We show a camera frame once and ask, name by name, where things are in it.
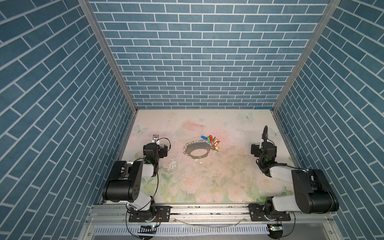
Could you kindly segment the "large metal keyring band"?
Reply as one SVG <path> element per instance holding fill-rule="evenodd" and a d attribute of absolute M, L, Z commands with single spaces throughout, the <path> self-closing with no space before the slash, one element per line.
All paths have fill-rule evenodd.
<path fill-rule="evenodd" d="M 200 160 L 206 158 L 211 151 L 218 152 L 215 147 L 218 147 L 219 141 L 208 142 L 205 140 L 196 140 L 186 143 L 183 148 L 183 154 L 192 158 L 193 160 Z"/>

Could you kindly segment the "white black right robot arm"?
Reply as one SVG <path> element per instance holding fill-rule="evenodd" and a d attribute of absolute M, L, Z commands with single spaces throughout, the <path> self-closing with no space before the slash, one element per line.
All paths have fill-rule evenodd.
<path fill-rule="evenodd" d="M 301 212 L 304 214 L 325 214 L 337 212 L 340 204 L 325 174 L 319 169 L 302 169 L 278 163 L 277 146 L 269 139 L 269 128 L 264 127 L 261 143 L 251 145 L 251 154 L 263 174 L 280 179 L 294 187 L 290 196 L 268 197 L 264 211 L 270 213 Z"/>

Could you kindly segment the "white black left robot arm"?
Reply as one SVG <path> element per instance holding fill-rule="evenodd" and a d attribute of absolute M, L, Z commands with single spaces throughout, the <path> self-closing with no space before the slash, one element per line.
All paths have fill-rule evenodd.
<path fill-rule="evenodd" d="M 102 197 L 114 203 L 127 202 L 129 212 L 156 211 L 154 196 L 141 192 L 143 177 L 157 177 L 160 159 L 168 156 L 170 146 L 149 143 L 143 147 L 144 156 L 132 163 L 116 161 L 103 187 Z"/>

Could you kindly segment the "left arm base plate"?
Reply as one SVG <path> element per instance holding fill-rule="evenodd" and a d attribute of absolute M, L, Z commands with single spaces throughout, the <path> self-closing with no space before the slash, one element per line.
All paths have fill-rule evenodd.
<path fill-rule="evenodd" d="M 144 223 L 155 222 L 157 218 L 158 222 L 169 222 L 171 215 L 170 206 L 152 206 L 146 211 L 136 211 L 133 208 L 128 210 L 130 223 Z"/>

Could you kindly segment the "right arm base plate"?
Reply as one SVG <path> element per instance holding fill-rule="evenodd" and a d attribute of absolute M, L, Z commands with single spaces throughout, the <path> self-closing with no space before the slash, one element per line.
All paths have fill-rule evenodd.
<path fill-rule="evenodd" d="M 289 212 L 276 211 L 271 206 L 264 206 L 260 204 L 249 204 L 248 210 L 252 222 L 289 222 L 291 216 Z"/>

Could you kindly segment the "aluminium front rail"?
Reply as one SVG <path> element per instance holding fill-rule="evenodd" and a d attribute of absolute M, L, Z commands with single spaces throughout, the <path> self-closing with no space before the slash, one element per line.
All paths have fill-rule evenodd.
<path fill-rule="evenodd" d="M 249 203 L 227 204 L 159 204 L 160 208 L 169 206 L 167 212 L 162 212 L 161 225 L 190 224 L 190 225 L 234 225 L 254 223 L 283 223 L 283 224 L 331 224 L 334 222 L 331 214 L 289 213 L 291 220 L 282 221 L 265 218 L 261 210 L 251 211 Z M 149 222 L 130 222 L 125 204 L 93 205 L 84 227 L 96 225 L 149 225 Z"/>

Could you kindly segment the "aluminium right corner post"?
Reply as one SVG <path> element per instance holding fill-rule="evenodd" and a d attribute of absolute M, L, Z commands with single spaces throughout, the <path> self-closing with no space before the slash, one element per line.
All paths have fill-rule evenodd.
<path fill-rule="evenodd" d="M 331 17 L 335 13 L 340 2 L 341 2 L 341 0 L 331 0 L 331 1 L 329 1 L 328 5 L 326 6 L 318 24 L 314 28 L 312 35 L 310 36 L 306 46 L 304 47 L 303 52 L 301 53 L 300 57 L 298 58 L 298 61 L 295 65 L 295 67 L 293 68 L 290 76 L 288 77 L 286 84 L 282 88 L 282 91 L 279 94 L 277 101 L 273 105 L 273 110 L 272 110 L 273 115 L 277 114 L 278 109 L 282 105 L 284 98 L 288 94 L 290 88 L 293 86 L 296 78 L 298 77 L 304 64 L 306 63 L 307 59 L 309 58 L 310 54 L 312 53 L 316 43 L 320 39 L 323 31 L 325 30 L 328 22 L 330 21 Z"/>

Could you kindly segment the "aluminium corner post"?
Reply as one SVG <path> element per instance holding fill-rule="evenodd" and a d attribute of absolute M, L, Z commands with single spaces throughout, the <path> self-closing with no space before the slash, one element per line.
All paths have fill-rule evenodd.
<path fill-rule="evenodd" d="M 304 47 L 303 52 L 301 53 L 300 57 L 298 58 L 298 61 L 295 65 L 295 67 L 293 68 L 290 76 L 288 77 L 286 84 L 282 88 L 282 91 L 279 94 L 277 101 L 273 105 L 273 110 L 272 110 L 273 115 L 277 114 L 278 109 L 282 105 L 284 98 L 288 94 L 290 88 L 293 86 L 296 78 L 298 77 L 304 64 L 306 63 L 307 59 L 309 58 L 310 54 L 312 53 L 316 43 L 320 39 L 323 31 L 325 30 L 328 22 L 330 21 L 331 17 L 335 13 L 340 2 L 341 2 L 341 0 L 331 0 L 331 1 L 329 1 L 328 5 L 326 6 L 318 24 L 314 28 L 312 35 L 310 36 L 306 46 Z"/>
<path fill-rule="evenodd" d="M 96 15 L 92 9 L 92 6 L 91 6 L 91 3 L 90 1 L 87 1 L 87 0 L 78 0 L 78 3 L 103 51 L 103 53 L 105 54 L 105 57 L 107 59 L 107 62 L 108 64 L 110 65 L 111 67 L 111 70 L 113 71 L 116 79 L 117 79 L 117 82 L 119 84 L 119 86 L 121 87 L 123 93 L 124 93 L 124 96 L 126 97 L 127 101 L 128 101 L 128 104 L 129 106 L 131 107 L 132 111 L 134 114 L 137 113 L 138 109 L 134 103 L 134 100 L 127 88 L 127 84 L 123 78 L 123 75 L 117 65 L 117 62 L 113 56 L 113 53 L 108 45 L 108 42 L 104 36 L 104 33 L 100 27 L 100 24 L 98 23 L 98 20 L 96 18 Z"/>

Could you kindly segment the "aluminium left corner post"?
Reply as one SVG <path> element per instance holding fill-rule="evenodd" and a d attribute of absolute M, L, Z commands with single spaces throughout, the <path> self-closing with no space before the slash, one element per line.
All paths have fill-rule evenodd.
<path fill-rule="evenodd" d="M 121 87 L 123 93 L 124 93 L 124 96 L 126 97 L 127 101 L 128 101 L 128 104 L 129 106 L 131 107 L 132 111 L 134 114 L 137 113 L 138 109 L 134 103 L 134 100 L 127 88 L 127 84 L 123 78 L 123 75 L 117 65 L 117 62 L 113 56 L 113 53 L 108 45 L 108 42 L 104 36 L 104 33 L 100 27 L 100 24 L 98 23 L 98 20 L 96 18 L 96 15 L 92 9 L 92 6 L 91 6 L 91 3 L 90 1 L 87 1 L 87 0 L 78 0 L 78 3 L 103 51 L 103 53 L 105 54 L 105 57 L 107 59 L 107 62 L 108 64 L 110 65 L 111 67 L 111 70 L 113 71 L 116 79 L 117 79 L 117 82 L 119 84 L 119 86 Z"/>

